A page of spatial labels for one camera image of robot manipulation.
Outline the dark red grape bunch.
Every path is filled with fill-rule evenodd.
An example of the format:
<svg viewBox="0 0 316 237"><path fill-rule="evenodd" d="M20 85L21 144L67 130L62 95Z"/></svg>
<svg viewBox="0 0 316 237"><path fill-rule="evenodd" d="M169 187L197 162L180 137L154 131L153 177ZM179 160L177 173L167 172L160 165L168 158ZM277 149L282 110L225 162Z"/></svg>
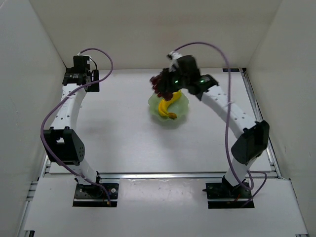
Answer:
<svg viewBox="0 0 316 237"><path fill-rule="evenodd" d="M150 79L154 93L166 101L170 101L173 97L173 92L170 90L168 73L162 71L159 75Z"/></svg>

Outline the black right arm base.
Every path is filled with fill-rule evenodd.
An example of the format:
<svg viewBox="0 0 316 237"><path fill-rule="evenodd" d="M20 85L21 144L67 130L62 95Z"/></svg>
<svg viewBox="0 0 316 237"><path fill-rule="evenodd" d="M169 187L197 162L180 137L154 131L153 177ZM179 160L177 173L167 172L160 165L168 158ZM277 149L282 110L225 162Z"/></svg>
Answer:
<svg viewBox="0 0 316 237"><path fill-rule="evenodd" d="M202 190L206 193L209 209L255 208L252 193L241 185L230 186L227 181L206 183Z"/></svg>

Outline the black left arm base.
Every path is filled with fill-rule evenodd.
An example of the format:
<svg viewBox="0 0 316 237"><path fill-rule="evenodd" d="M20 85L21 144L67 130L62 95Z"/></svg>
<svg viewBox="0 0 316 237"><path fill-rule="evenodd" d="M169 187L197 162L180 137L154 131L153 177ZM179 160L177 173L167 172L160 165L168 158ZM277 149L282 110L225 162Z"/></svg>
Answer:
<svg viewBox="0 0 316 237"><path fill-rule="evenodd" d="M108 202L107 195L103 189L94 185L77 184L73 206L74 207L117 207L119 195L119 183L103 183L111 202Z"/></svg>

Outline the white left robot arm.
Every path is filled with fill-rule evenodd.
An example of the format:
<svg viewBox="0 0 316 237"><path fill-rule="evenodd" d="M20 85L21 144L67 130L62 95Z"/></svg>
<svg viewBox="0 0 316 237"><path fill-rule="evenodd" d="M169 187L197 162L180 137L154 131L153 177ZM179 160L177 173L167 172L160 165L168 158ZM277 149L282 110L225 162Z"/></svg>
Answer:
<svg viewBox="0 0 316 237"><path fill-rule="evenodd" d="M71 91L99 79L99 71L91 69L92 58L86 55L73 57L74 65L67 68L62 81L62 97L67 99L57 109L57 114L49 129L44 130L45 140L53 153L73 172L76 181L90 185L97 181L97 171L84 159L85 146L76 133L77 120L82 101L88 92L99 92L100 85L85 86L72 95Z"/></svg>

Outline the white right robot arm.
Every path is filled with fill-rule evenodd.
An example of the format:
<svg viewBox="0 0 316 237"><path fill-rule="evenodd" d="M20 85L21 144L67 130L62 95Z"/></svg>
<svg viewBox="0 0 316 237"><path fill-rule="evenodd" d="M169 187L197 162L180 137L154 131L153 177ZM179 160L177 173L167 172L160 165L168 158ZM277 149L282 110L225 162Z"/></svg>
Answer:
<svg viewBox="0 0 316 237"><path fill-rule="evenodd" d="M251 165L267 148L269 124L256 121L232 103L230 93L224 92L214 77L201 75L193 56L172 52L167 57L170 66L151 79L155 93L170 100L177 91L186 89L226 123L225 133L231 131L237 140L231 148L225 146L230 168L222 182L229 187L241 186Z"/></svg>

